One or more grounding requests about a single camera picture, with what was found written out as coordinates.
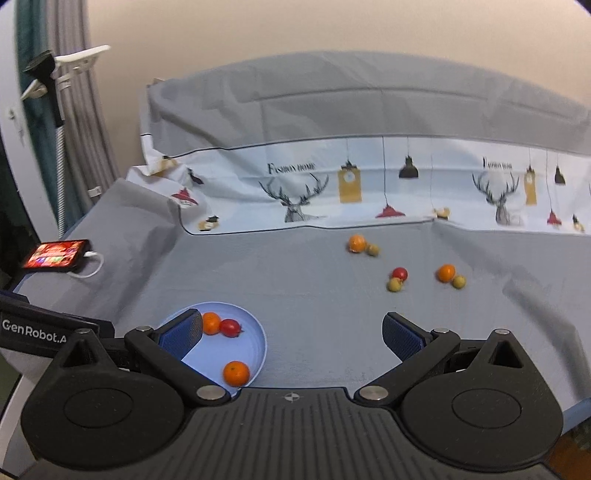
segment beige wall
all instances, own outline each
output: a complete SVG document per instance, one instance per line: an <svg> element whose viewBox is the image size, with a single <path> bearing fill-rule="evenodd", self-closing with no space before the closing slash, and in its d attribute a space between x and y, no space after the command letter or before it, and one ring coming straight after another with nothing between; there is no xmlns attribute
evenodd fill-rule
<svg viewBox="0 0 591 480"><path fill-rule="evenodd" d="M306 50L397 51L474 64L591 105L591 16L574 0L87 0L121 169L143 163L137 92L152 78Z"/></svg>

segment white charging cable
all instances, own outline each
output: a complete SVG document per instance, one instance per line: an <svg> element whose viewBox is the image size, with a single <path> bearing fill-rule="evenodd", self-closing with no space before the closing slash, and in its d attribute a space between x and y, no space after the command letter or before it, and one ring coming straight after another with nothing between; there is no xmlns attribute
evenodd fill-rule
<svg viewBox="0 0 591 480"><path fill-rule="evenodd" d="M84 254L84 258L98 258L99 259L99 266L96 268L96 270L94 270L94 272L89 273L88 275L78 275L78 273L74 273L74 272L68 272L68 275L74 278L90 278L93 275L96 275L99 270L102 268L103 263L105 263L105 257L103 256L103 254L100 254L98 252L86 252Z"/></svg>

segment teal curtain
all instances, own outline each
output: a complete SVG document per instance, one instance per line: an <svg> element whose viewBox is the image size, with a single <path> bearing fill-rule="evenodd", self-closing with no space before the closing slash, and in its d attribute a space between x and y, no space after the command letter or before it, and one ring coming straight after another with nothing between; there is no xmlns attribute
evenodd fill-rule
<svg viewBox="0 0 591 480"><path fill-rule="evenodd" d="M45 0L17 0L17 56L21 91L33 78L22 71L36 55L48 50ZM41 178L57 221L56 129L47 96L23 102L33 150ZM82 216L82 202L72 183L72 171L66 160L66 225L69 229Z"/></svg>

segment triangular hole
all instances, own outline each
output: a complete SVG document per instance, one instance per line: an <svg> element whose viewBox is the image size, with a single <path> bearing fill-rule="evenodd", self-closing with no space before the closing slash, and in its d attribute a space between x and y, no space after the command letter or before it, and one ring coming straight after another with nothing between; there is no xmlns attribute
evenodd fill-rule
<svg viewBox="0 0 591 480"><path fill-rule="evenodd" d="M492 354L489 363L493 365L500 365L501 367L522 368L523 364L517 357L513 347L509 342L501 342Z"/></svg>
<svg viewBox="0 0 591 480"><path fill-rule="evenodd" d="M90 365L95 363L95 358L88 348L86 342L79 341L74 345L70 355L64 362L64 368L79 367L81 365Z"/></svg>

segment deer antlers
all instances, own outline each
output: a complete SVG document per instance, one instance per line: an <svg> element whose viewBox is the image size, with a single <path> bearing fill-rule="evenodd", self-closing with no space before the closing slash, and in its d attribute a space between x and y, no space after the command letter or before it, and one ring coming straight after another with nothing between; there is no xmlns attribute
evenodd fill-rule
<svg viewBox="0 0 591 480"><path fill-rule="evenodd" d="M474 178L474 174L472 174L472 181L474 182L474 186L478 189L479 192L484 193L486 195L486 201L491 205L503 205L507 201L507 195L515 193L517 187L519 187L519 177L517 177L517 182L513 178L513 174L511 173L511 187L509 187L509 183L505 183L505 191L501 193L501 195L495 200L492 196L492 192L489 189L490 182L486 182L486 186L482 186L482 177L485 175L486 172L481 173L478 175L478 180Z"/></svg>
<svg viewBox="0 0 591 480"><path fill-rule="evenodd" d="M318 179L318 177L316 177L316 175L314 175L313 173L310 173L310 175L312 175L312 177L315 179L316 186L314 187L313 190L310 190L310 187L308 187L308 185L306 185L306 194L300 196L300 201L298 202L298 205L308 205L310 203L310 199L312 199L312 198L316 197L317 195L319 195L320 193L322 193L324 191L324 189L326 188L326 186L328 185L328 182L329 182L328 175L326 176L326 180L324 181L324 183L322 183ZM283 192L283 188L279 187L278 193L275 193L275 192L273 192L273 190L271 190L271 183L273 183L273 180L275 180L275 178L272 178L271 180L269 180L266 187L261 182L259 182L259 185L261 186L263 191L272 199L280 200L284 206L293 205L293 202L290 200L290 198Z"/></svg>

